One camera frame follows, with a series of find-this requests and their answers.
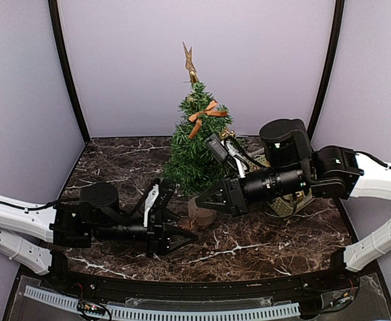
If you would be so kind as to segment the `small green christmas tree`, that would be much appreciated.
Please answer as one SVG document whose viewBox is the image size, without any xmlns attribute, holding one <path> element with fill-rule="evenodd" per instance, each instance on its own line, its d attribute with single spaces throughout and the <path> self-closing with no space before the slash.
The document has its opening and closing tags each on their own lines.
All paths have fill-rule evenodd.
<svg viewBox="0 0 391 321">
<path fill-rule="evenodd" d="M 189 139 L 194 123 L 189 122 L 188 117 L 204 110 L 214 98 L 206 91 L 206 86 L 202 82 L 193 84 L 188 95 L 192 95 L 195 101 L 188 104 L 185 98 L 179 105 L 182 120 L 176 125 L 171 138 L 170 158 L 164 165 L 162 176 L 174 181 L 178 185 L 178 191 L 183 195 L 193 198 L 231 173 L 230 167 L 221 165 L 215 160 L 205 144 L 205 139 L 212 134 L 220 135 L 225 127 L 232 125 L 233 119 L 228 108 L 219 104 L 217 110 L 226 110 L 228 116 L 204 118 L 197 135 Z"/>
</svg>

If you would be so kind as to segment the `beige plastic basket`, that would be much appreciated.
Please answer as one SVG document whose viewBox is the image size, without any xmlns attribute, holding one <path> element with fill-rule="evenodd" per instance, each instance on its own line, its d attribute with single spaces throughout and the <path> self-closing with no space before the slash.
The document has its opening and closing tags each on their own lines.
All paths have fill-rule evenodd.
<svg viewBox="0 0 391 321">
<path fill-rule="evenodd" d="M 255 152 L 249 153 L 249 156 L 257 161 L 259 164 L 266 167 L 270 167 L 269 161 L 265 158 L 265 155 L 262 153 L 262 149 L 258 149 Z M 248 160 L 250 171 L 256 171 L 259 167 L 253 163 L 251 160 Z M 311 190 L 309 192 L 298 191 L 295 194 L 285 195 L 280 198 L 269 201 L 267 205 L 271 208 L 273 212 L 272 216 L 279 217 L 281 219 L 287 220 L 291 216 L 300 212 L 303 208 L 308 206 L 313 201 Z"/>
</svg>

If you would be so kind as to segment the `brown ribbon bow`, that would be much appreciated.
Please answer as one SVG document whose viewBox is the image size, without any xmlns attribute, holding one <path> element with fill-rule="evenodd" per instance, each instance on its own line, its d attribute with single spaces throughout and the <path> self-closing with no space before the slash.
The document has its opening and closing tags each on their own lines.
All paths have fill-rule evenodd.
<svg viewBox="0 0 391 321">
<path fill-rule="evenodd" d="M 188 117 L 188 121 L 194 123 L 194 126 L 188 136 L 189 139 L 193 139 L 202 127 L 203 119 L 207 117 L 223 118 L 228 116 L 226 110 L 217 110 L 219 103 L 213 99 L 209 102 L 208 106 L 201 111 L 195 112 Z"/>
</svg>

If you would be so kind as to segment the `gold star tree topper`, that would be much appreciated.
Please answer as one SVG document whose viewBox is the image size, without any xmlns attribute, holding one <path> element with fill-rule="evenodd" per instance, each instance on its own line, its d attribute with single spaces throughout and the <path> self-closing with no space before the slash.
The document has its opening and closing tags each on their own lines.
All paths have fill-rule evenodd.
<svg viewBox="0 0 391 321">
<path fill-rule="evenodd" d="M 195 84 L 199 81 L 197 76 L 196 68 L 192 62 L 192 47 L 187 49 L 185 43 L 183 42 L 184 54 L 185 54 L 185 68 L 188 70 L 191 84 Z"/>
</svg>

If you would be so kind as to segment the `gold Merry Christmas sign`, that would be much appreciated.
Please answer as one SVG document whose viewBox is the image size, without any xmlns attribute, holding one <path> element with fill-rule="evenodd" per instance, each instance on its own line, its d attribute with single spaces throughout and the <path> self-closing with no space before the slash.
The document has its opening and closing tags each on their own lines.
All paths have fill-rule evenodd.
<svg viewBox="0 0 391 321">
<path fill-rule="evenodd" d="M 231 130 L 230 128 L 228 128 L 228 127 L 225 127 L 222 131 L 221 131 L 221 133 L 220 133 L 220 138 L 221 138 L 221 140 L 224 140 L 224 139 L 226 139 L 227 137 L 236 137 L 236 133 L 235 133 L 235 131 L 234 130 Z"/>
</svg>

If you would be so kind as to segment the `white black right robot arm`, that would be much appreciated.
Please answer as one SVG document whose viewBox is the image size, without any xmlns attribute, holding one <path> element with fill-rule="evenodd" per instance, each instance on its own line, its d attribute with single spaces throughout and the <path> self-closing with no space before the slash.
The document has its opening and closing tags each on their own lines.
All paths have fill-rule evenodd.
<svg viewBox="0 0 391 321">
<path fill-rule="evenodd" d="M 340 146 L 312 151 L 300 119 L 274 120 L 259 136 L 270 166 L 221 179 L 197 197 L 198 207 L 240 216 L 248 205 L 305 190 L 313 197 L 391 200 L 391 163 Z M 390 250 L 391 218 L 361 241 L 337 250 L 322 284 L 336 290 L 347 281 L 348 271 L 358 272 Z"/>
</svg>

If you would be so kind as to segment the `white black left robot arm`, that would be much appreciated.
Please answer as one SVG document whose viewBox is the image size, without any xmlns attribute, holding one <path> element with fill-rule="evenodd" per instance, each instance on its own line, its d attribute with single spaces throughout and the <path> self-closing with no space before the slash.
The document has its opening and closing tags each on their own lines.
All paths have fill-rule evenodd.
<svg viewBox="0 0 391 321">
<path fill-rule="evenodd" d="M 80 190 L 79 197 L 44 205 L 0 195 L 0 253 L 49 280 L 62 292 L 76 285 L 60 252 L 23 238 L 36 237 L 66 248 L 89 248 L 99 241 L 140 242 L 146 255 L 166 255 L 198 239 L 197 234 L 172 225 L 180 217 L 167 207 L 174 183 L 154 179 L 131 211 L 120 207 L 117 188 L 102 182 Z"/>
</svg>

